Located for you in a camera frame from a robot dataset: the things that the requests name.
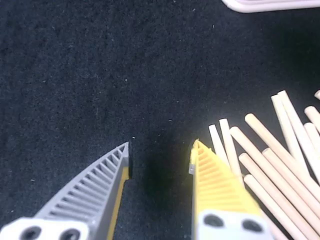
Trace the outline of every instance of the black carpet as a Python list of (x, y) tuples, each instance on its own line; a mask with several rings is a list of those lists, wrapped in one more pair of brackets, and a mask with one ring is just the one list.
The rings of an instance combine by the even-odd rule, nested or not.
[(319, 29), (320, 9), (220, 0), (0, 1), (0, 225), (130, 141), (114, 239), (190, 239), (190, 143), (227, 117), (263, 148), (249, 112), (283, 142), (270, 96), (320, 108)]

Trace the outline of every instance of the wooden dowel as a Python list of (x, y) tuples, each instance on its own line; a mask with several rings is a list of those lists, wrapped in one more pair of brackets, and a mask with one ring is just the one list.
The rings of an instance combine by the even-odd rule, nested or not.
[(314, 106), (308, 106), (305, 108), (304, 113), (320, 133), (320, 113), (318, 112), (318, 110)]
[(298, 162), (302, 163), (302, 165), (308, 171), (305, 158), (301, 152), (294, 129), (291, 126), (290, 120), (281, 102), (280, 97), (278, 95), (274, 95), (271, 97), (271, 100), (273, 103), (275, 113), (278, 117), (280, 127), (282, 129), (282, 133), (283, 133), (286, 145), (288, 146), (289, 152)]
[(243, 180), (294, 239), (307, 240), (305, 235), (297, 228), (252, 175), (246, 175)]
[[(244, 117), (245, 122), (255, 131), (256, 134), (272, 149), (281, 159), (288, 159), (289, 161), (296, 162), (292, 155), (281, 145), (281, 143), (271, 134), (271, 132), (256, 118), (252, 113)], [(301, 162), (297, 159), (297, 163), (301, 165), (303, 170), (308, 173), (306, 162)]]
[(320, 90), (317, 91), (317, 92), (314, 94), (314, 96), (315, 96), (317, 99), (320, 100)]
[[(231, 133), (232, 136), (233, 136), (233, 133), (232, 133), (233, 131), (238, 132), (239, 128), (238, 127), (234, 127), (234, 128), (230, 129), (230, 133)], [(312, 195), (318, 200), (318, 202), (320, 202), (320, 186), (308, 174), (306, 174), (305, 171), (302, 170), (301, 165), (298, 162), (296, 162), (295, 159), (292, 158), (292, 156), (290, 154), (288, 154), (288, 155), (279, 154), (279, 153), (281, 153), (281, 151), (279, 151), (278, 148), (275, 148), (274, 152), (280, 157), (281, 161), (290, 169), (290, 171), (312, 193)]]
[(261, 137), (261, 139), (274, 151), (281, 161), (290, 169), (291, 172), (303, 183), (303, 185), (320, 202), (320, 187), (310, 177), (305, 168), (290, 155), (290, 153), (278, 142), (278, 140), (266, 129), (266, 127), (253, 115), (248, 114), (245, 121)]
[(317, 201), (317, 199), (307, 190), (307, 188), (296, 178), (296, 176), (284, 165), (284, 163), (270, 148), (265, 149), (262, 154), (278, 171), (278, 173), (280, 173), (280, 175), (286, 180), (291, 188), (318, 216), (318, 218), (320, 218), (320, 203)]
[(274, 182), (280, 191), (288, 198), (301, 215), (311, 224), (317, 233), (320, 233), (320, 219), (293, 190), (293, 188), (283, 179), (275, 168), (267, 161), (256, 146), (244, 135), (238, 127), (230, 129), (233, 138), (252, 157), (265, 174)]
[(263, 171), (255, 164), (248, 154), (243, 153), (239, 156), (241, 163), (248, 169), (251, 175), (259, 182), (264, 190), (273, 198), (283, 212), (292, 220), (298, 229), (308, 238), (317, 239), (319, 236), (310, 227), (306, 220), (300, 215), (295, 207), (286, 199), (286, 197), (277, 189)]
[(306, 156), (306, 159), (308, 160), (315, 177), (320, 180), (320, 159), (316, 153), (316, 150), (314, 146), (311, 143), (311, 140), (294, 108), (292, 105), (286, 91), (281, 91), (278, 93), (280, 96), (280, 99), (282, 101), (282, 104), (284, 106), (284, 109), (286, 111), (286, 114), (288, 115), (292, 128), (294, 130), (294, 133), (296, 135), (296, 138), (299, 141), (299, 144), (301, 145), (301, 148), (304, 152), (304, 155)]
[(209, 126), (209, 132), (211, 135), (211, 139), (212, 139), (212, 143), (213, 143), (213, 148), (215, 151), (215, 154), (228, 166), (229, 165), (229, 161), (224, 149), (224, 146), (222, 145), (222, 142), (220, 140), (216, 125), (212, 124)]
[(266, 221), (266, 224), (269, 226), (270, 232), (272, 233), (275, 240), (288, 240), (286, 235), (275, 225), (275, 223), (267, 216), (267, 214), (261, 210), (263, 219)]
[(221, 132), (222, 132), (224, 148), (226, 151), (227, 159), (229, 160), (231, 171), (235, 176), (237, 176), (240, 183), (244, 185), (234, 140), (230, 135), (230, 127), (229, 127), (228, 120), (226, 118), (220, 119), (219, 123), (220, 123)]
[(320, 135), (315, 125), (311, 122), (307, 122), (306, 124), (304, 124), (304, 128), (314, 146), (315, 151), (320, 157)]

